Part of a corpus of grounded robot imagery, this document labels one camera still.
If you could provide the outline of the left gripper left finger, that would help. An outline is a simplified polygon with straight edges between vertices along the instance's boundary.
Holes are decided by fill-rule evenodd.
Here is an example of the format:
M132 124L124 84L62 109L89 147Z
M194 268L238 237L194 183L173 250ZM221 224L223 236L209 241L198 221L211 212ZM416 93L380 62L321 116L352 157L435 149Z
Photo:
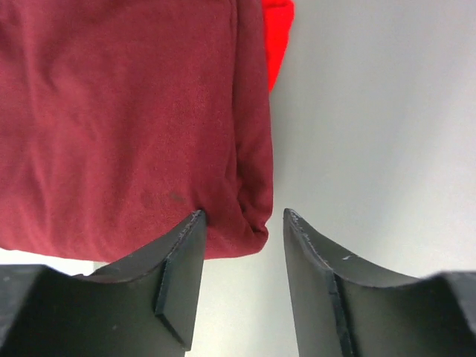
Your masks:
M207 223L169 233L92 274L1 267L3 356L183 356L192 347Z

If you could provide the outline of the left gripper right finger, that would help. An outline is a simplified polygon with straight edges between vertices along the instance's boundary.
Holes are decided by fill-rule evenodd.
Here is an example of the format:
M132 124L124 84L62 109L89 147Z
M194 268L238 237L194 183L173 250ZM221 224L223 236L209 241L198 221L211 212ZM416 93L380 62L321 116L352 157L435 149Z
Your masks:
M300 356L473 356L475 273L378 266L292 209L283 241Z

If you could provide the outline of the dark red t-shirt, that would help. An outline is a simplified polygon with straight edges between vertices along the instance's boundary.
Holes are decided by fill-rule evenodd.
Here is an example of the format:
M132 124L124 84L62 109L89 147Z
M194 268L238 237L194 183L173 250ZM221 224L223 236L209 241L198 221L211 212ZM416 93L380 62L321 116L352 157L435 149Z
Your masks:
M1 247L111 262L195 210L206 257L268 239L259 1L3 1Z

